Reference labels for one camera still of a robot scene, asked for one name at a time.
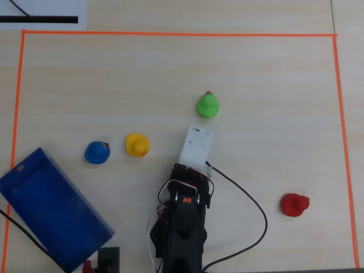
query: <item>green rubber duck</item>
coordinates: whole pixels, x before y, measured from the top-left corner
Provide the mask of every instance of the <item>green rubber duck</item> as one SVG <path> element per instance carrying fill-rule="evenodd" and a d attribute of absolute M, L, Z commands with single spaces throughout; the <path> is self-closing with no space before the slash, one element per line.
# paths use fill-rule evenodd
<path fill-rule="evenodd" d="M 220 105 L 213 93 L 207 91 L 197 103 L 197 111 L 203 118 L 213 118 L 220 109 Z"/>

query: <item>yellow rubber duck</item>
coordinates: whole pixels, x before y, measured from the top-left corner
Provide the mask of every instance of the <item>yellow rubber duck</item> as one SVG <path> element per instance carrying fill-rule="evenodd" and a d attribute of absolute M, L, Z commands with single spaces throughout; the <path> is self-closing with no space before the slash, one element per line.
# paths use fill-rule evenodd
<path fill-rule="evenodd" d="M 133 157 L 141 158 L 149 151 L 149 140 L 145 135 L 130 134 L 126 138 L 126 151 Z"/>

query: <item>white paper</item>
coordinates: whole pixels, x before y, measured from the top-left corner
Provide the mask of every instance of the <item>white paper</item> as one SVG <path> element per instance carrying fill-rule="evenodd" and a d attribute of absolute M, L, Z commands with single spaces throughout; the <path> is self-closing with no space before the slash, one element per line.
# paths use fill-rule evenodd
<path fill-rule="evenodd" d="M 78 24 L 0 23 L 0 30 L 84 30 L 87 0 L 15 0 L 25 12 L 38 16 L 78 16 Z M 0 16 L 23 14 L 8 0 L 0 1 Z"/>

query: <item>orange label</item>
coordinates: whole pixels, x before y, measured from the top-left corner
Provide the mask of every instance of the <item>orange label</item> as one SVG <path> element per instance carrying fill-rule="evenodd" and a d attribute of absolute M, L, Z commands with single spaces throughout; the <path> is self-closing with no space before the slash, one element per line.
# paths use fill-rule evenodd
<path fill-rule="evenodd" d="M 183 202 L 185 202 L 185 203 L 191 203 L 192 202 L 192 199 L 191 198 L 188 198 L 188 197 L 185 197 L 185 198 L 183 198 Z"/>

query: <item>blue plastic container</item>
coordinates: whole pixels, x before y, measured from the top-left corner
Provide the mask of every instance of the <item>blue plastic container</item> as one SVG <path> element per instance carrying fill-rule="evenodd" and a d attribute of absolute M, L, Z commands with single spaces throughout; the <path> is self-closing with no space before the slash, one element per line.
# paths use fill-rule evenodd
<path fill-rule="evenodd" d="M 0 192 L 68 272 L 113 236 L 111 228 L 41 148 L 0 179 Z"/>

